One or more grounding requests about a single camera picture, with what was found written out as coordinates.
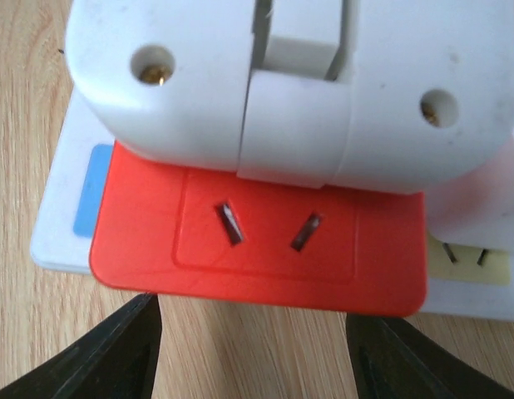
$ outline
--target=yellow label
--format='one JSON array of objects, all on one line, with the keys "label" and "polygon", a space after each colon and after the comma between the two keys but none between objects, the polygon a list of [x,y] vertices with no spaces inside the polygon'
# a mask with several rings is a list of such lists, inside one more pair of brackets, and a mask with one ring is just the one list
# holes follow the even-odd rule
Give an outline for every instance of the yellow label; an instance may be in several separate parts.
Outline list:
[{"label": "yellow label", "polygon": [[477,264],[482,249],[449,245],[453,263],[443,244],[428,234],[428,272],[430,277],[492,285],[510,283],[510,259],[504,251],[488,251],[481,265]]}]

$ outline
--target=wooden table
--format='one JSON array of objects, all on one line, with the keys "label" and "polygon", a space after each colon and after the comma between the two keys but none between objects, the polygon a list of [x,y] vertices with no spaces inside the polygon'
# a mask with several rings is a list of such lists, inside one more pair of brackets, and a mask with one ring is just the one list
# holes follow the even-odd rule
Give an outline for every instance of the wooden table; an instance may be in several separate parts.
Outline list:
[{"label": "wooden table", "polygon": [[[68,0],[0,0],[0,387],[61,351],[133,293],[52,273],[29,240],[72,89]],[[344,315],[162,297],[159,398],[356,397]],[[412,323],[514,390],[514,323]]]}]

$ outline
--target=brass screw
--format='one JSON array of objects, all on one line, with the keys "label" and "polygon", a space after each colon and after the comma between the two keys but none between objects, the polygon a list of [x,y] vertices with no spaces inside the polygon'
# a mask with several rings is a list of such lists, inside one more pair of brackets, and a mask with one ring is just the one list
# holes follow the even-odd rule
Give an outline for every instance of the brass screw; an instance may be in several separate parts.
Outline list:
[{"label": "brass screw", "polygon": [[166,65],[149,65],[139,75],[139,79],[149,85],[163,86],[172,76],[172,70]]},{"label": "brass screw", "polygon": [[439,127],[440,121],[438,120],[437,112],[434,110],[431,104],[428,104],[427,102],[422,102],[422,114],[423,117],[427,122],[429,122],[431,125]]}]

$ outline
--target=white plastic housing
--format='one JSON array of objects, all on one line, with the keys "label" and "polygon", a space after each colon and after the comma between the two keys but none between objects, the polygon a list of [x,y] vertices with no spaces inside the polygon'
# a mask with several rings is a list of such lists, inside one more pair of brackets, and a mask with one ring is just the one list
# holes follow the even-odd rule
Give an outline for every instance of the white plastic housing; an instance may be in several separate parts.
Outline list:
[{"label": "white plastic housing", "polygon": [[322,187],[342,160],[348,102],[344,87],[329,81],[255,71],[238,176]]},{"label": "white plastic housing", "polygon": [[[254,40],[275,43],[253,32],[267,32],[257,27],[269,24],[275,34],[284,12],[295,12],[287,0],[276,0],[259,20],[254,0],[75,0],[67,62],[115,137],[153,160],[291,185],[407,194],[463,175],[497,153],[514,126],[513,1],[343,4],[342,47],[326,73],[338,77],[333,82],[298,76],[293,85],[279,72],[250,81]],[[314,14],[318,24],[336,32],[335,19],[325,18],[337,15],[337,2],[319,6],[326,9]],[[314,49],[302,15],[289,22],[290,31],[299,30],[289,48]],[[266,62],[274,55],[287,66],[299,54],[266,50]],[[312,54],[321,72],[330,53]],[[136,78],[152,62],[173,69],[164,86]],[[303,95],[293,100],[296,91]],[[431,120],[434,114],[438,127],[423,113]],[[331,120],[320,124],[327,115]]]},{"label": "white plastic housing", "polygon": [[340,47],[342,3],[274,0],[263,67],[324,79]]},{"label": "white plastic housing", "polygon": [[514,252],[514,135],[486,164],[426,191],[437,239]]},{"label": "white plastic housing", "polygon": [[[72,79],[137,154],[235,171],[254,8],[231,0],[76,0],[66,39]],[[174,72],[164,86],[137,79],[156,63]]]}]

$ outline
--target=red power socket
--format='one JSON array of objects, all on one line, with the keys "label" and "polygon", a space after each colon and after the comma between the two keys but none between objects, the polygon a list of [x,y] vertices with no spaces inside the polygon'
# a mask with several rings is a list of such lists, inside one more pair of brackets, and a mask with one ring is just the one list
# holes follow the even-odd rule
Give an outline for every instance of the red power socket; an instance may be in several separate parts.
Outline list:
[{"label": "red power socket", "polygon": [[422,195],[162,165],[116,144],[91,247],[104,284],[407,316],[427,292]]}]

